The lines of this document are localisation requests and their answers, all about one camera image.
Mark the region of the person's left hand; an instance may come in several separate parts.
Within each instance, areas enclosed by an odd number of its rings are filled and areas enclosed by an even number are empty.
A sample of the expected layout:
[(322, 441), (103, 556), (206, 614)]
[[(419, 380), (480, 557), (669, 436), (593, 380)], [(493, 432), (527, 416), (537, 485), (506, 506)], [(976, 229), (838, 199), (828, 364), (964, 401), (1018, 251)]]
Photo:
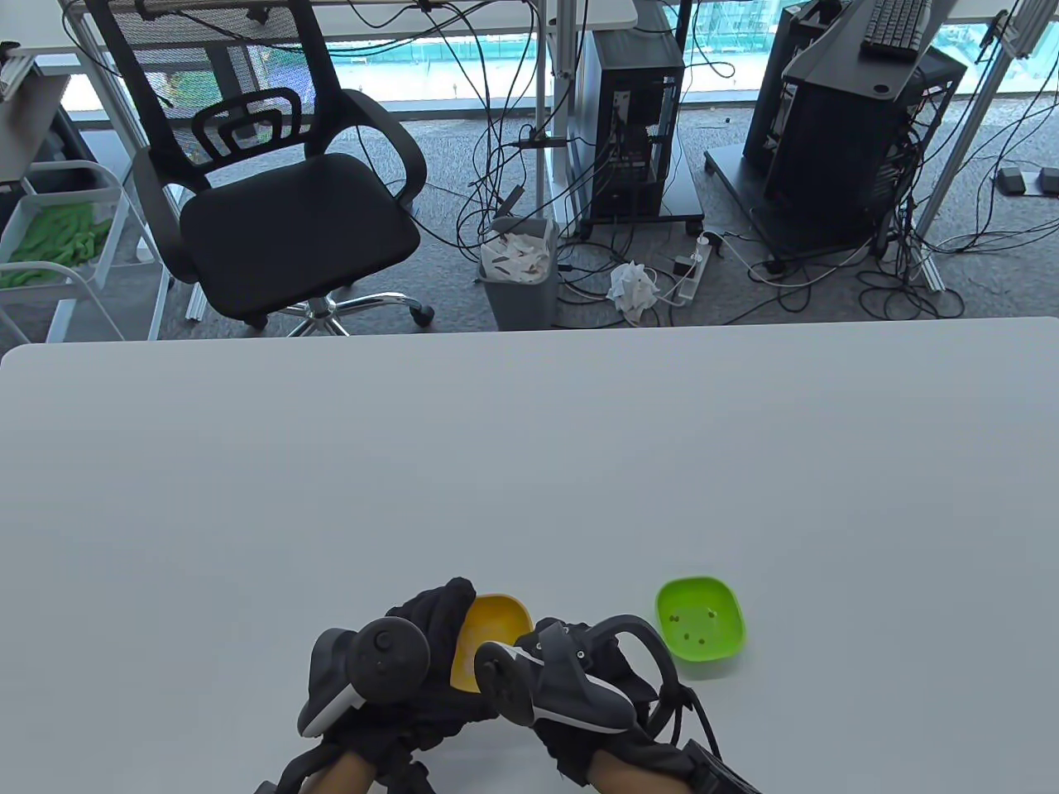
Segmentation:
[(412, 753), (435, 748), (466, 725), (496, 718), (483, 696), (450, 684), (457, 636), (475, 597), (472, 583), (455, 577), (390, 609), (387, 615), (407, 619), (424, 633), (430, 650), (427, 676), (402, 701), (351, 710), (323, 734), (322, 744), (358, 756), (385, 777)]

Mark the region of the person's right hand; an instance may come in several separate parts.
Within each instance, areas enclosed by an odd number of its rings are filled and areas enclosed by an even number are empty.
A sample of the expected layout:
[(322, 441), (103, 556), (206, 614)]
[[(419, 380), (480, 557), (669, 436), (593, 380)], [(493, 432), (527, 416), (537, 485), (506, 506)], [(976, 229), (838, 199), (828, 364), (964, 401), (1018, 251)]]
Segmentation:
[[(654, 688), (633, 672), (620, 650), (620, 642), (608, 639), (589, 654), (591, 676), (602, 678), (631, 700), (638, 719), (649, 715), (650, 704), (657, 699)], [(585, 787), (604, 786), (604, 768), (612, 766), (612, 777), (617, 770), (629, 766), (633, 772), (646, 772), (666, 783), (682, 786), (686, 791), (692, 779), (693, 765), (683, 753), (672, 746), (658, 744), (643, 730), (623, 734), (599, 734), (578, 727), (561, 725), (548, 719), (537, 719), (534, 734), (556, 761), (558, 771), (572, 782)]]

